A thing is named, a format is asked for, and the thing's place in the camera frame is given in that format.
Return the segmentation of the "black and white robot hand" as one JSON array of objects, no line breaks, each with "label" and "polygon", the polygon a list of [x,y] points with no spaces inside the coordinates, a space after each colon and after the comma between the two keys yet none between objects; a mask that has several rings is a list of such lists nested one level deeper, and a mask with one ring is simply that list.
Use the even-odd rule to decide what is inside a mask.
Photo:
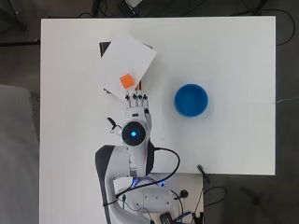
[{"label": "black and white robot hand", "polygon": [[110,132],[120,135],[127,123],[137,121],[144,127],[146,135],[150,135],[152,122],[148,96],[142,91],[134,91],[132,94],[126,91],[124,100],[126,103],[125,122],[119,125],[112,118],[108,118],[107,120],[112,125]]}]

